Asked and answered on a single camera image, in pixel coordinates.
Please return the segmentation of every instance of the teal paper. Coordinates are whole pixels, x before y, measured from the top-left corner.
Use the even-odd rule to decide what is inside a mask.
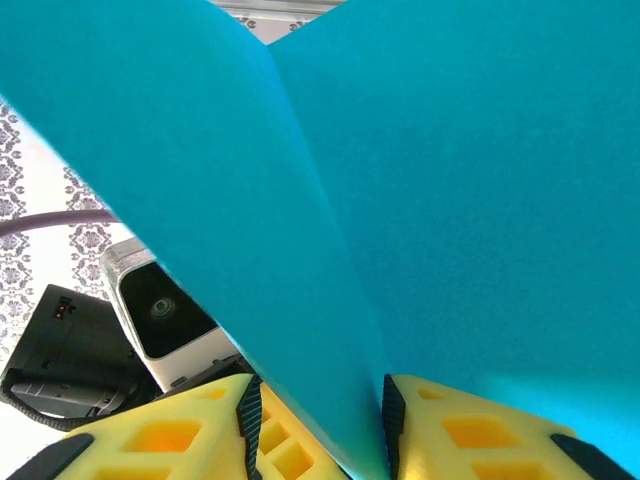
[[[638,2],[349,0],[269,48],[197,0],[0,27],[0,93],[355,478],[391,367],[640,475]]]

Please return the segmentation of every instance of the cable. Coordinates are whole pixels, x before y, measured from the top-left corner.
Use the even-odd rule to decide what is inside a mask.
[[[36,228],[74,225],[76,223],[120,223],[108,210],[68,210],[39,213],[0,222],[0,238]]]

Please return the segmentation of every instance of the purple cable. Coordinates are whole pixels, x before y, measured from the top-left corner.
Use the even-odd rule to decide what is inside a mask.
[[[39,213],[0,222],[0,238],[36,228],[74,225],[76,223],[120,223],[108,210],[69,210]]]

